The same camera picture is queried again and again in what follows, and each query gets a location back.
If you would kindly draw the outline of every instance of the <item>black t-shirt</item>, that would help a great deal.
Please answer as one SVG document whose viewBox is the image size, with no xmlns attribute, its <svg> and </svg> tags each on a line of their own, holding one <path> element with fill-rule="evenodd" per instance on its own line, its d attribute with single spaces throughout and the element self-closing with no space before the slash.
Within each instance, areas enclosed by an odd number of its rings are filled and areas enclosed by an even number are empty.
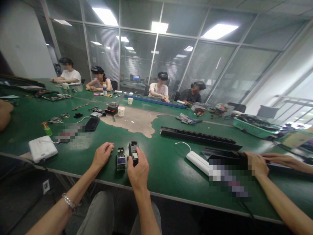
<svg viewBox="0 0 313 235">
<path fill-rule="evenodd" d="M 179 96 L 180 101 L 188 101 L 189 103 L 194 103 L 194 102 L 202 102 L 201 100 L 201 95 L 200 94 L 192 94 L 191 89 L 184 90 L 180 96 Z"/>
</svg>

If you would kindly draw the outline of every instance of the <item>silver bracelet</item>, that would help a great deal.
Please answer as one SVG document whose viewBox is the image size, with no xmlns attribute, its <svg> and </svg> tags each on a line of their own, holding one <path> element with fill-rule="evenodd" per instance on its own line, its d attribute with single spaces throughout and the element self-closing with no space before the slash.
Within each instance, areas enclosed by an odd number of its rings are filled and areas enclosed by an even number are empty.
<svg viewBox="0 0 313 235">
<path fill-rule="evenodd" d="M 71 208 L 72 212 L 76 211 L 76 205 L 66 196 L 66 193 L 62 194 L 62 198 L 65 200 L 65 202 Z"/>
</svg>

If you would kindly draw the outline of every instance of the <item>person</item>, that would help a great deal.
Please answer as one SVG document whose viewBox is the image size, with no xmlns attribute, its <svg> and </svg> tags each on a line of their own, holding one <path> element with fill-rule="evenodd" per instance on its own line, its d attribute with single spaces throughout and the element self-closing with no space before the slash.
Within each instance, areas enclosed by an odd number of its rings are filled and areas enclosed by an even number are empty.
<svg viewBox="0 0 313 235">
<path fill-rule="evenodd" d="M 10 103 L 0 100 L 0 132 L 3 131 L 11 120 L 10 113 L 13 110 L 13 105 Z"/>
<path fill-rule="evenodd" d="M 92 74 L 95 76 L 94 80 L 86 85 L 86 90 L 103 91 L 103 82 L 107 85 L 107 91 L 112 91 L 111 80 L 105 77 L 104 70 L 100 66 L 93 66 L 91 68 Z"/>
<path fill-rule="evenodd" d="M 81 83 L 82 78 L 78 71 L 73 68 L 73 61 L 69 58 L 62 57 L 59 63 L 64 66 L 63 73 L 60 77 L 53 78 L 50 81 L 55 83 Z"/>
<path fill-rule="evenodd" d="M 292 156 L 277 153 L 255 154 L 245 152 L 253 175 L 263 188 L 268 200 L 294 234 L 308 235 L 313 232 L 313 220 L 300 210 L 269 178 L 266 161 L 288 166 L 295 170 L 313 174 L 313 167 Z"/>
<path fill-rule="evenodd" d="M 188 104 L 193 104 L 195 102 L 201 103 L 202 99 L 199 92 L 204 89 L 206 89 L 204 82 L 196 81 L 191 84 L 191 89 L 186 89 L 180 94 L 178 100 Z"/>
<path fill-rule="evenodd" d="M 77 205 L 82 199 L 91 182 L 107 163 L 114 143 L 104 143 L 95 153 L 90 168 L 77 181 L 77 183 L 28 231 L 30 234 L 61 234 L 73 214 L 71 207 Z M 131 235 L 160 235 L 161 217 L 158 208 L 151 202 L 150 192 L 147 189 L 149 164 L 143 151 L 136 148 L 138 164 L 134 167 L 132 157 L 128 158 L 127 175 L 133 187 L 138 215 L 135 219 Z M 114 226 L 114 200 L 106 192 L 99 192 L 93 199 L 85 220 L 78 234 L 104 234 L 111 235 Z"/>
<path fill-rule="evenodd" d="M 161 97 L 166 103 L 170 103 L 169 88 L 166 85 L 168 78 L 167 72 L 159 72 L 157 74 L 157 83 L 151 83 L 150 85 L 149 96 Z"/>
</svg>

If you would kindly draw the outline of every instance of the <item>gray pants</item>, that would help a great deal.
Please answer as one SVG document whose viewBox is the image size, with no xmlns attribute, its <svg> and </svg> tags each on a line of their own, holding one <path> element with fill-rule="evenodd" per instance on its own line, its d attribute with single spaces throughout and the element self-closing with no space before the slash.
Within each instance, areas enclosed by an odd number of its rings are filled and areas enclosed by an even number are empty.
<svg viewBox="0 0 313 235">
<path fill-rule="evenodd" d="M 161 234 L 161 216 L 159 209 L 152 202 L 152 209 L 159 225 Z M 114 200 L 110 192 L 99 192 L 91 202 L 86 218 L 77 235 L 112 235 L 114 228 Z M 141 235 L 139 214 L 137 214 L 130 235 Z"/>
</svg>

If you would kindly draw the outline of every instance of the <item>green table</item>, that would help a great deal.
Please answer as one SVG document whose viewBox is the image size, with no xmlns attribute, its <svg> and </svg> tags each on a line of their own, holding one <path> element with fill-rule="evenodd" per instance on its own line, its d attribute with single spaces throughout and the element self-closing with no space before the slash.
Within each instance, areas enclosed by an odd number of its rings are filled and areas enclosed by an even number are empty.
<svg viewBox="0 0 313 235">
<path fill-rule="evenodd" d="M 7 93 L 17 96 L 25 94 L 17 90 L 9 90 Z M 105 109 L 107 107 L 106 104 L 110 101 L 117 101 L 120 106 L 126 108 L 129 106 L 127 99 L 123 98 L 123 96 L 118 98 L 99 97 L 93 96 L 91 92 L 85 90 L 77 93 L 71 92 L 71 94 L 74 96 L 73 98 L 55 102 L 21 97 L 19 105 L 12 112 L 12 121 L 0 133 L 0 152 L 3 155 L 11 154 L 14 156 L 28 152 L 28 142 L 45 135 L 41 123 L 62 113 L 68 112 L 71 114 L 71 117 L 64 119 L 63 122 L 65 123 L 58 125 L 68 127 L 70 123 L 80 120 L 73 118 L 75 112 L 84 114 L 84 117 L 89 116 L 88 108 L 98 106 L 101 109 Z M 97 102 L 79 108 L 77 111 L 70 111 L 74 107 L 86 104 L 90 99 L 97 100 Z M 145 152 L 149 162 L 148 189 L 151 191 L 151 194 L 248 216 L 244 208 L 234 198 L 230 197 L 227 188 L 209 181 L 204 173 L 186 159 L 189 148 L 184 144 L 175 145 L 180 140 L 161 136 L 159 133 L 160 127 L 182 128 L 233 138 L 239 145 L 243 146 L 243 151 L 286 154 L 284 150 L 271 142 L 260 140 L 232 127 L 231 121 L 223 119 L 212 120 L 208 114 L 202 117 L 204 122 L 196 126 L 189 126 L 182 124 L 174 116 L 180 113 L 191 116 L 193 114 L 190 109 L 183 110 L 139 100 L 134 100 L 131 107 L 163 114 L 159 115 L 152 122 L 152 127 L 155 129 L 152 138 L 147 138 L 142 133 L 131 133 L 126 129 L 99 122 L 96 131 L 82 133 L 75 141 L 60 144 L 57 147 L 57 155 L 47 159 L 44 164 L 37 164 L 36 167 L 44 167 L 55 173 L 80 177 L 90 166 L 95 150 L 104 142 L 114 142 L 115 149 L 112 157 L 97 176 L 96 182 L 131 189 L 127 173 L 116 171 L 115 156 L 118 148 L 128 149 L 129 142 L 136 140 L 140 148 Z M 54 124 L 50 125 L 50 127 L 53 134 L 56 134 L 61 128 Z M 192 142 L 189 144 L 193 151 L 202 156 L 201 151 L 205 145 Z M 261 220 L 282 223 L 258 182 L 253 177 L 248 176 L 248 172 L 232 168 L 233 174 L 237 176 L 241 184 L 252 195 L 252 201 L 247 202 L 246 205 L 255 217 Z M 295 177 L 275 172 L 270 173 L 270 178 L 299 208 L 313 218 L 312 182 L 301 176 Z"/>
</svg>

